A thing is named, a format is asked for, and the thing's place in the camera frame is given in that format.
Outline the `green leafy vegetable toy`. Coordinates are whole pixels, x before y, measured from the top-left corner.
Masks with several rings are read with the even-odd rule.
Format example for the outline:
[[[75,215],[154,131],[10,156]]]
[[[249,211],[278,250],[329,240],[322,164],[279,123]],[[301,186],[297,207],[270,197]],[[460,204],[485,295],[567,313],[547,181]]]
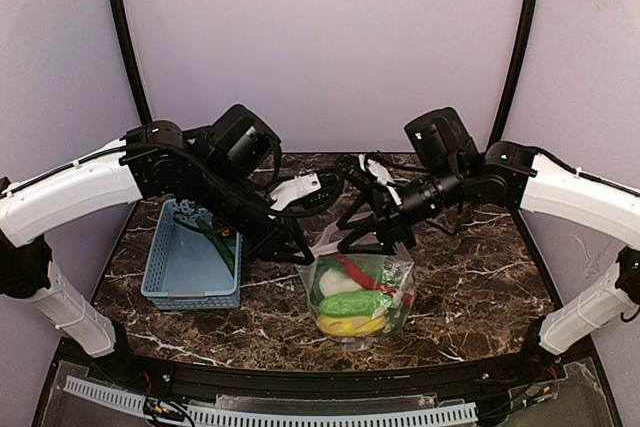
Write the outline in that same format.
[[[415,302],[413,264],[384,259],[371,267],[371,276],[378,289],[387,295],[392,305],[387,309],[385,333],[401,330]]]

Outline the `long green pepper toy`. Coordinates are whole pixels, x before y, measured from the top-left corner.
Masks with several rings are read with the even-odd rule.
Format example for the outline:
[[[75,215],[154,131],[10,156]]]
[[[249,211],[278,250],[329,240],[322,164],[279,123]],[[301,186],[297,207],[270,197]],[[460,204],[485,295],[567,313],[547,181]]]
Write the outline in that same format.
[[[316,274],[323,275],[327,270],[340,271],[342,265],[334,256],[324,256],[318,259],[316,266]]]

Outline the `yellow corn toy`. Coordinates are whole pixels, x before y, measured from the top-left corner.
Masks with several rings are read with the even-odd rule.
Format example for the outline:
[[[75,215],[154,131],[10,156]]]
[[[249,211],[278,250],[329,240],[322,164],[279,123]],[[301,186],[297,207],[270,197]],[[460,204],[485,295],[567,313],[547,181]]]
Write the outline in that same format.
[[[330,317],[320,315],[317,327],[325,334],[334,337],[366,337],[384,329],[387,324],[385,316],[369,317]]]

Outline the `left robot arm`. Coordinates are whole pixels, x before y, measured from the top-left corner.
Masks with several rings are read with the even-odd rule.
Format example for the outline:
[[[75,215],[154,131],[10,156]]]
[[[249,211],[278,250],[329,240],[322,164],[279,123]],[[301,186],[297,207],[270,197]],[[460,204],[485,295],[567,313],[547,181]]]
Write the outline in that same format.
[[[312,253],[292,203],[320,189],[317,174],[256,182],[281,141],[242,105],[211,125],[184,130],[155,121],[101,149],[23,182],[1,182],[1,292],[36,306],[94,358],[127,351],[124,331],[65,278],[46,234],[95,212],[171,194],[209,210],[241,234],[250,254],[307,264]]]

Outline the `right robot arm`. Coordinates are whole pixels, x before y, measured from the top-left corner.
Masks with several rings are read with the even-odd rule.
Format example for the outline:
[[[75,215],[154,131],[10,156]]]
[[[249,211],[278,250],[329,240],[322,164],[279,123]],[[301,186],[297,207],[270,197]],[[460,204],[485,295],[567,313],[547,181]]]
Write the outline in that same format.
[[[452,107],[426,113],[404,131],[420,161],[419,178],[400,185],[372,154],[337,162],[360,194],[339,220],[343,254],[395,254],[416,240],[413,227],[464,203],[545,214],[624,243],[616,261],[589,288],[535,322],[524,350],[558,357],[610,320],[639,306],[639,192],[577,167],[548,151],[499,141],[479,152]]]

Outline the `white radish toy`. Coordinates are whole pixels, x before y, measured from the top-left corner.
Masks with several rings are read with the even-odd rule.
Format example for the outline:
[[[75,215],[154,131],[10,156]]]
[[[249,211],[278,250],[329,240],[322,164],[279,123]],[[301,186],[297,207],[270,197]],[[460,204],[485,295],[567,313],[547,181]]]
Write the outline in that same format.
[[[335,269],[325,271],[319,278],[318,287],[324,297],[345,292],[356,292],[363,287],[346,273]]]

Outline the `red chili pepper toy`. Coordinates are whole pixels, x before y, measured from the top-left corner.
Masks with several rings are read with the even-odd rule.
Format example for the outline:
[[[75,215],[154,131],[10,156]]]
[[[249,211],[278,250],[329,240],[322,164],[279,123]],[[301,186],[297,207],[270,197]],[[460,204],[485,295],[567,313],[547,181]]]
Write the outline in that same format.
[[[365,290],[377,291],[392,297],[403,289],[406,278],[384,265],[369,261],[358,261],[346,256],[334,256],[342,265],[342,270]]]

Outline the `clear zip top bag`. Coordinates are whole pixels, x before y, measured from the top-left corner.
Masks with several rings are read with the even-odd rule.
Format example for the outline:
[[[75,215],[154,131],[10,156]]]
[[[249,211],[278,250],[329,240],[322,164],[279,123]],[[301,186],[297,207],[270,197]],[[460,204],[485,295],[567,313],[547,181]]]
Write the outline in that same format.
[[[345,237],[329,224],[311,248],[314,262],[298,268],[316,327],[343,343],[402,329],[416,297],[409,252],[398,244],[390,255],[342,254],[338,244]]]

